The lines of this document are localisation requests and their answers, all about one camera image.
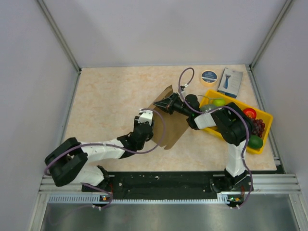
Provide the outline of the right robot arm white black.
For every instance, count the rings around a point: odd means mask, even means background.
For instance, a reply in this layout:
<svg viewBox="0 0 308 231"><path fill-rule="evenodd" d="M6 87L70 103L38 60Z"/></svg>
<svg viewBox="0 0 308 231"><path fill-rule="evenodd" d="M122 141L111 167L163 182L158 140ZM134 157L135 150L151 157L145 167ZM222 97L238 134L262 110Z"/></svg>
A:
<svg viewBox="0 0 308 231"><path fill-rule="evenodd" d="M203 112L196 95L189 94L183 98L173 93L154 102L154 105L170 115L178 112L187 116L187 123L194 130L217 127L228 143L229 158L224 170L224 181L220 185L215 181L212 184L215 189L232 191L243 186L249 173L245 154L254 125L235 103Z"/></svg>

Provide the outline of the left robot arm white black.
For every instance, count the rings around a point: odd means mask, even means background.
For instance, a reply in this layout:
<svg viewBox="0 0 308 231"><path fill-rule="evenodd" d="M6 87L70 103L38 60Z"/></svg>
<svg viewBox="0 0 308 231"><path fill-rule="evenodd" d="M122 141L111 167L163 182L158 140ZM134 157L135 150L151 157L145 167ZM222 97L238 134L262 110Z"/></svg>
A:
<svg viewBox="0 0 308 231"><path fill-rule="evenodd" d="M135 117L133 131L127 135L97 143L69 138L45 158L47 170L57 187L86 183L104 191L109 186L107 171L102 166L93 166L92 162L134 155L152 138L153 126L153 113L146 110Z"/></svg>

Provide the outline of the brown cardboard box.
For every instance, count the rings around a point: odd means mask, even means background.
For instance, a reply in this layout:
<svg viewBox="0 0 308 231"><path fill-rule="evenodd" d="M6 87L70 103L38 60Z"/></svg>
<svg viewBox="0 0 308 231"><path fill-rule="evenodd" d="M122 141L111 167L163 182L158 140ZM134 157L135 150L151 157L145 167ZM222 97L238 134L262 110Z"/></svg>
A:
<svg viewBox="0 0 308 231"><path fill-rule="evenodd" d="M154 106L154 102L165 99L171 94L174 93L172 85L166 87L157 98L150 104L149 108L156 110L163 118L165 123L165 135L162 141L159 143L159 146L164 148L165 150L171 149L176 142L180 139L180 137L185 133L185 131L189 128L188 123L186 121L187 117L178 112L174 112L172 115L163 112L157 106ZM153 137L152 141L158 144L159 140L163 134L163 123L161 118L153 113L154 127L153 127Z"/></svg>

